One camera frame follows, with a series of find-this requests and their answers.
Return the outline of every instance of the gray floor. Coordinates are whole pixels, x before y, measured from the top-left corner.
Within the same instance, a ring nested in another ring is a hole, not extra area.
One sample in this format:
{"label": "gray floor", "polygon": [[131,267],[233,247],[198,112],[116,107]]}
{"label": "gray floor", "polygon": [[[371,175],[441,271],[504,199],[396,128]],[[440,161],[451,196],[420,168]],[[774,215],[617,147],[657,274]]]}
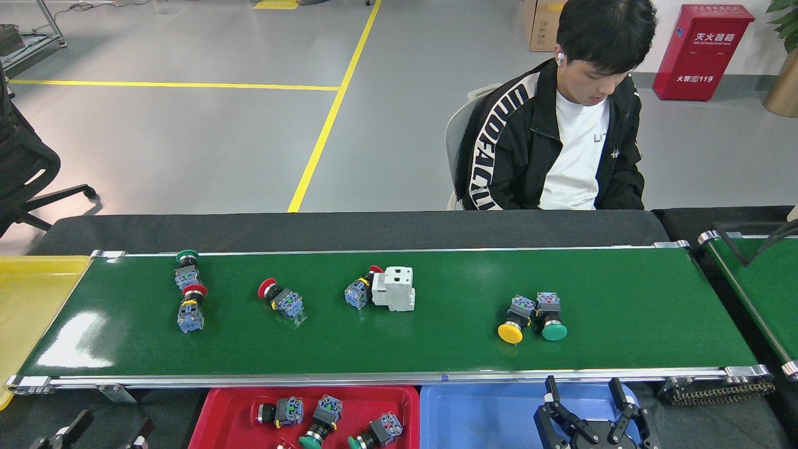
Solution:
{"label": "gray floor", "polygon": [[[54,13],[72,2],[48,2]],[[57,16],[69,46],[16,80],[339,86],[373,7],[330,0],[253,10],[249,0],[168,0]],[[383,0],[300,212],[444,209],[452,191],[444,128],[465,93],[550,55],[523,41],[520,0]],[[45,24],[34,2],[0,0],[4,23]],[[61,156],[40,209],[83,213],[285,212],[334,91],[13,84],[15,104]],[[648,209],[798,201],[798,121],[764,92],[724,89],[707,103],[641,88],[640,168]],[[41,235],[16,224],[0,254]]]}

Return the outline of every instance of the yellow tray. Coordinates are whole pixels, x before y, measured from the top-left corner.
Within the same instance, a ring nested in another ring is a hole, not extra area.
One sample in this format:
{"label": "yellow tray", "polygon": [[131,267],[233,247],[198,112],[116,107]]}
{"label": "yellow tray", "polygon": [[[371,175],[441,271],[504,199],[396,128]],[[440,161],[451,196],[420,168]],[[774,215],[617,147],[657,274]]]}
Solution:
{"label": "yellow tray", "polygon": [[[19,367],[89,266],[87,256],[0,257],[0,381]],[[0,410],[14,395],[0,388]]]}

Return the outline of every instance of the fire extinguisher box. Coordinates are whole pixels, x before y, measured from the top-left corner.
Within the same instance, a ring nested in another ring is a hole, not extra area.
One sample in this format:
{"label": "fire extinguisher box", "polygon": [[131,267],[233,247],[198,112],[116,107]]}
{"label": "fire extinguisher box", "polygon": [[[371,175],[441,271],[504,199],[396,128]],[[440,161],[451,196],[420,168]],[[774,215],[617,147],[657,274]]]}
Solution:
{"label": "fire extinguisher box", "polygon": [[708,101],[753,20],[742,5],[682,5],[654,92],[662,100]]}

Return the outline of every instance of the blue tray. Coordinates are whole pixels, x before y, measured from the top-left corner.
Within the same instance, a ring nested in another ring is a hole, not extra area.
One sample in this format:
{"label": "blue tray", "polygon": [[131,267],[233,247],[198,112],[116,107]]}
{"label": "blue tray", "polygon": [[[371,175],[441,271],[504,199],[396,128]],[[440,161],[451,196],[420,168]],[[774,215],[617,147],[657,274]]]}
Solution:
{"label": "blue tray", "polygon": [[[615,419],[606,383],[562,382],[557,388],[560,402],[580,418]],[[623,391],[637,403],[626,385]],[[542,382],[425,385],[421,388],[421,449],[543,449],[534,414],[545,394]],[[627,433],[640,443],[634,423]]]}

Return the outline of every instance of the plant pot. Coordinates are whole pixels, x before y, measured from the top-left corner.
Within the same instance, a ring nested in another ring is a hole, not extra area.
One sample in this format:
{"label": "plant pot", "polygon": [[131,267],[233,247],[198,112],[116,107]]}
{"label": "plant pot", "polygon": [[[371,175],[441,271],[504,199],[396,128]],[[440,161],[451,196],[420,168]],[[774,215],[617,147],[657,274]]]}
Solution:
{"label": "plant pot", "polygon": [[798,50],[787,55],[776,84],[764,100],[764,107],[785,117],[798,117]]}

